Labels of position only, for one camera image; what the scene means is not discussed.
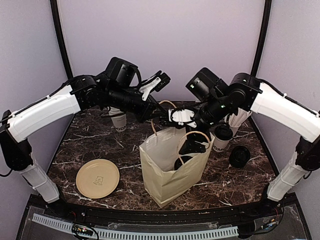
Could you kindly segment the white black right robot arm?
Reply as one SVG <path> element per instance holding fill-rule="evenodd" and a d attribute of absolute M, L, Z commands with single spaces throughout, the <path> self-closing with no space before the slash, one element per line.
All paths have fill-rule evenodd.
<path fill-rule="evenodd" d="M 226 84 L 204 67 L 186 84 L 203 106 L 196 111 L 181 109 L 170 120 L 193 131 L 206 131 L 240 109 L 266 116 L 300 135 L 295 151 L 280 174 L 267 186 L 266 198 L 255 213 L 266 217 L 284 195 L 308 172 L 320 168 L 320 114 L 288 97 L 264 79 L 238 73 Z"/>

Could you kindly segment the black plastic cup lid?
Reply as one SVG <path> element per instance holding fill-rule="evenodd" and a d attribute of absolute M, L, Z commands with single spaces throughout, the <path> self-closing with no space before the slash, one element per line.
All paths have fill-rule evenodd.
<path fill-rule="evenodd" d="M 233 137 L 233 132 L 228 125 L 218 125 L 214 130 L 214 135 L 221 141 L 229 141 Z"/>

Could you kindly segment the cream paper bag with handles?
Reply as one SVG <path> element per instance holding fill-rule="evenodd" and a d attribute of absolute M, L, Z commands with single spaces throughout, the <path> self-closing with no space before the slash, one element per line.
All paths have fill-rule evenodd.
<path fill-rule="evenodd" d="M 153 134 L 139 146 L 142 177 L 147 193 L 163 208 L 201 180 L 215 137 L 210 133 L 209 140 L 200 131 L 186 133 L 185 129 L 175 127 L 156 131 L 153 123 L 151 127 Z M 206 137 L 204 142 L 210 143 L 210 147 L 203 153 L 180 155 L 182 141 L 192 133 Z M 174 170 L 175 161 L 181 156 L 192 158 Z"/>

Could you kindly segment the white paper coffee cup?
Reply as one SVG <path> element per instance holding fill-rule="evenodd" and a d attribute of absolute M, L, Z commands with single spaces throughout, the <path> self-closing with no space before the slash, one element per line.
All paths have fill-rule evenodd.
<path fill-rule="evenodd" d="M 218 153 L 223 152 L 225 150 L 225 148 L 227 147 L 227 145 L 229 144 L 229 139 L 228 140 L 222 140 L 218 137 L 214 137 L 213 140 L 213 146 L 212 149 Z"/>

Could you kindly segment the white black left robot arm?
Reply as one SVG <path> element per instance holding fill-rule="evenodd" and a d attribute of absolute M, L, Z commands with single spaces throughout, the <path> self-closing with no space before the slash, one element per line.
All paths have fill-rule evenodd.
<path fill-rule="evenodd" d="M 6 165 L 22 175 L 44 201 L 51 204 L 51 210 L 58 217 L 67 218 L 71 208 L 63 201 L 57 185 L 36 162 L 28 137 L 61 118 L 96 106 L 133 113 L 140 123 L 150 120 L 160 108 L 150 94 L 159 92 L 169 82 L 170 77 L 161 70 L 143 80 L 138 66 L 113 57 L 98 75 L 73 77 L 23 109 L 7 110 L 0 121 L 0 147 Z"/>

